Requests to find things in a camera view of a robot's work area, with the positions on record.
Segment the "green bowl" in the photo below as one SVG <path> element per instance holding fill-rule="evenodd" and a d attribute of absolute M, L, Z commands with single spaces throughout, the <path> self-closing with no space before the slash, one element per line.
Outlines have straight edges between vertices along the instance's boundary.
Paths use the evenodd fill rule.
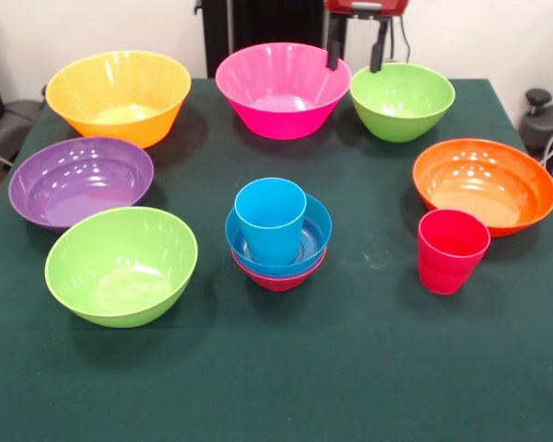
<path fill-rule="evenodd" d="M 55 299 L 106 327 L 138 327 L 165 313 L 188 285 L 198 249 L 176 216 L 150 207 L 107 210 L 53 245 L 45 281 Z"/>
<path fill-rule="evenodd" d="M 382 140 L 415 140 L 441 120 L 454 103 L 454 87 L 444 76 L 422 66 L 385 63 L 352 77 L 350 95 L 362 122 Z"/>

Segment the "cup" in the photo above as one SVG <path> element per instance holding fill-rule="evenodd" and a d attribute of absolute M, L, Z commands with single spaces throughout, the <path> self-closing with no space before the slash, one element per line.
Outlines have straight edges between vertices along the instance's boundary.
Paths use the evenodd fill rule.
<path fill-rule="evenodd" d="M 290 264 L 299 251 L 307 197 L 301 187 L 282 178 L 262 178 L 236 195 L 234 210 L 255 261 Z"/>
<path fill-rule="evenodd" d="M 437 295 L 452 295 L 469 279 L 490 242 L 488 228 L 466 212 L 428 212 L 418 225 L 420 282 Z"/>

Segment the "white wall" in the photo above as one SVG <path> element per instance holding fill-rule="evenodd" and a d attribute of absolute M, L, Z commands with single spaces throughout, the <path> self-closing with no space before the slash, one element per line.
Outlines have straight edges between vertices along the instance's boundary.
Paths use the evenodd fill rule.
<path fill-rule="evenodd" d="M 35 98 L 59 69 L 96 52 L 165 53 L 206 76 L 194 0 L 0 0 L 0 92 Z"/>
<path fill-rule="evenodd" d="M 489 78 L 517 122 L 527 110 L 524 92 L 553 94 L 553 0 L 411 0 L 405 15 L 410 62 L 450 78 Z M 369 63 L 377 25 L 352 20 L 346 60 Z M 396 59 L 405 59 L 401 43 Z"/>
<path fill-rule="evenodd" d="M 194 0 L 0 0 L 0 88 L 6 100 L 38 98 L 77 58 L 114 49 L 170 55 L 206 75 Z M 347 61 L 369 61 L 376 25 L 351 20 Z M 414 63 L 448 77 L 488 77 L 514 120 L 533 86 L 553 93 L 553 0 L 411 0 L 406 31 Z M 396 58 L 402 54 L 399 44 Z"/>

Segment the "pink bowl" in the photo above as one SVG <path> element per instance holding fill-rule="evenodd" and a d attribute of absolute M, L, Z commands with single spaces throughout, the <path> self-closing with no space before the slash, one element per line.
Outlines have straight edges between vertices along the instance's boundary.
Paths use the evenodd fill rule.
<path fill-rule="evenodd" d="M 236 255 L 235 251 L 231 251 L 231 256 L 233 256 L 234 261 L 238 266 L 244 270 L 244 272 L 252 278 L 252 280 L 257 283 L 259 286 L 264 287 L 266 290 L 271 290 L 273 292 L 286 292 L 287 290 L 290 290 L 291 288 L 295 288 L 298 285 L 301 285 L 305 282 L 307 278 L 309 278 L 313 272 L 315 272 L 320 265 L 322 265 L 322 262 L 324 262 L 325 254 L 328 252 L 328 248 L 326 247 L 324 249 L 324 253 L 322 253 L 322 257 L 320 260 L 307 272 L 299 274 L 297 276 L 293 276 L 292 278 L 267 278 L 266 276 L 262 276 L 258 273 L 251 272 L 248 270 L 247 267 L 245 267 L 240 260 L 238 259 L 238 255 Z"/>
<path fill-rule="evenodd" d="M 265 43 L 230 55 L 215 81 L 248 128 L 293 140 L 317 131 L 350 88 L 343 61 L 332 71 L 327 52 L 299 43 Z"/>

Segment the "green tablecloth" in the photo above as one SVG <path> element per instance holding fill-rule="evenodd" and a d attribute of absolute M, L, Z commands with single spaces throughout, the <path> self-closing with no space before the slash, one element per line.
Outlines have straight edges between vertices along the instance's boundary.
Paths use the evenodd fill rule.
<path fill-rule="evenodd" d="M 148 152 L 145 205 L 184 219 L 199 262 L 174 308 L 109 330 L 49 294 L 56 235 L 0 195 L 0 441 L 553 442 L 553 214 L 497 239 L 466 287 L 419 284 L 424 207 L 416 155 L 463 136 L 521 145 L 489 82 L 408 145 L 373 138 L 346 97 L 315 135 L 259 138 L 210 80 L 195 80 L 171 134 Z M 18 164 L 76 134 L 45 110 Z M 286 294 L 254 285 L 229 256 L 237 190 L 293 179 L 322 200 L 334 234 L 319 273 Z"/>

